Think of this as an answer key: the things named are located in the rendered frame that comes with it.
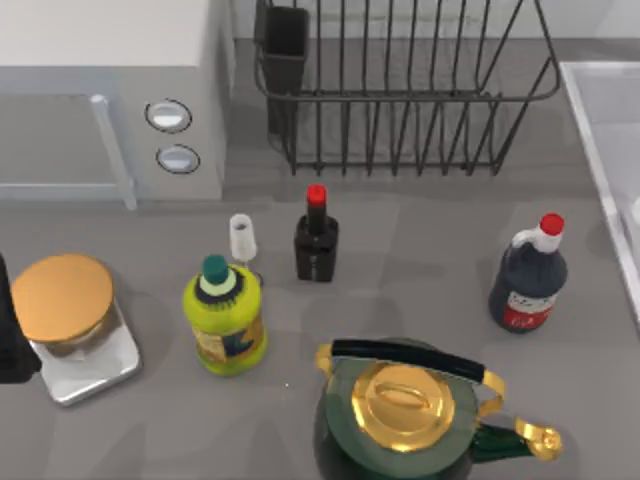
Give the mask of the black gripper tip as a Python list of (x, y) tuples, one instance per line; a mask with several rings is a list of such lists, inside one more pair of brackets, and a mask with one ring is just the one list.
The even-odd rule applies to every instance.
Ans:
[(6, 262), (0, 253), (0, 385), (27, 383), (41, 368), (40, 358), (19, 326)]

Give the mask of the yellow-green bottle with green cap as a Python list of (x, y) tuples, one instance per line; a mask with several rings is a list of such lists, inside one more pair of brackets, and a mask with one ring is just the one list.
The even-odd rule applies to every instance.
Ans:
[(248, 268), (209, 255), (187, 283), (182, 298), (202, 365), (234, 376), (263, 358), (268, 335), (262, 319), (262, 287)]

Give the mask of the black cutlery holder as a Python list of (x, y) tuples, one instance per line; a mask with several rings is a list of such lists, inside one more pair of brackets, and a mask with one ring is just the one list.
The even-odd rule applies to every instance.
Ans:
[(297, 107), (308, 57), (309, 12), (257, 0), (254, 41), (267, 99), (268, 132), (284, 153), (296, 139)]

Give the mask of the microwave oven door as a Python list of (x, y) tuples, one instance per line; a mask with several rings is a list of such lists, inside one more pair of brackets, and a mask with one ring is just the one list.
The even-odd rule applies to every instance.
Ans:
[(85, 94), (0, 94), (0, 201), (121, 201)]

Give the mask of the small black bottle red cap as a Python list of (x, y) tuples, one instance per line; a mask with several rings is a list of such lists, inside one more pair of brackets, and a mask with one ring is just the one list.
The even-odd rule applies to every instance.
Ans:
[(300, 280), (329, 283), (337, 259), (339, 223), (327, 213), (328, 192), (320, 183), (306, 190), (306, 213), (296, 224), (294, 251)]

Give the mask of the glass jar with golden lid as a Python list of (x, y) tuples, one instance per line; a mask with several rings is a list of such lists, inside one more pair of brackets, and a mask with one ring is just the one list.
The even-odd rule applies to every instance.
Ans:
[(86, 254), (33, 263), (13, 280), (11, 294), (25, 337), (57, 358), (84, 358), (120, 324), (113, 276)]

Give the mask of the pale microwave oven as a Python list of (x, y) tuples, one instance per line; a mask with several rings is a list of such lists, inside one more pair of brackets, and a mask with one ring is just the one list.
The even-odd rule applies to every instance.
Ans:
[[(229, 0), (0, 0), (0, 94), (107, 97), (137, 206), (221, 197), (235, 66)], [(147, 123), (164, 99), (191, 111), (187, 130)], [(176, 144), (198, 153), (195, 172), (156, 163)]]

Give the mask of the clear wine glass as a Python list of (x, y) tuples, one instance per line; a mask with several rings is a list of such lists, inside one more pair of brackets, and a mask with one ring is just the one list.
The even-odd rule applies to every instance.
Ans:
[(236, 213), (229, 220), (231, 256), (240, 265), (251, 271), (264, 286), (263, 277), (250, 267), (258, 253), (252, 219), (244, 213)]

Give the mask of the green and gold kettle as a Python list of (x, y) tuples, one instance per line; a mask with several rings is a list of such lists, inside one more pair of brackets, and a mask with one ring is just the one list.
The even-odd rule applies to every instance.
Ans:
[(326, 376), (314, 428), (324, 480), (468, 480), (477, 464), (563, 453), (551, 426), (486, 423), (504, 405), (504, 381), (428, 343), (335, 339), (315, 364)]

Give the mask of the large dark bottle red cap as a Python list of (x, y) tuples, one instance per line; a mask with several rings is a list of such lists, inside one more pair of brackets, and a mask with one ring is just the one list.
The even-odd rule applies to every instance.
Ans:
[(550, 316), (568, 279), (560, 252), (564, 229), (564, 218), (550, 212), (536, 227), (518, 232), (510, 241), (488, 298), (491, 317), (501, 328), (525, 334)]

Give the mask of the round microwave knob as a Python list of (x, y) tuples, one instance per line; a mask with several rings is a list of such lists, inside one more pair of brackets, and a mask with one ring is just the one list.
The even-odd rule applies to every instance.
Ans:
[(176, 144), (157, 150), (156, 163), (166, 172), (173, 175), (188, 175), (195, 172), (201, 159), (192, 148)]
[(168, 134), (187, 130), (193, 119), (191, 111), (183, 103), (173, 99), (147, 104), (144, 117), (152, 128)]

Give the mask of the silver square scale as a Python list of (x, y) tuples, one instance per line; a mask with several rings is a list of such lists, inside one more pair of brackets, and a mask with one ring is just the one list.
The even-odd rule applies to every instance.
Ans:
[(63, 406), (114, 386), (142, 366), (134, 336), (122, 319), (99, 345), (83, 353), (59, 357), (42, 344), (31, 346), (42, 362), (40, 374), (50, 397)]

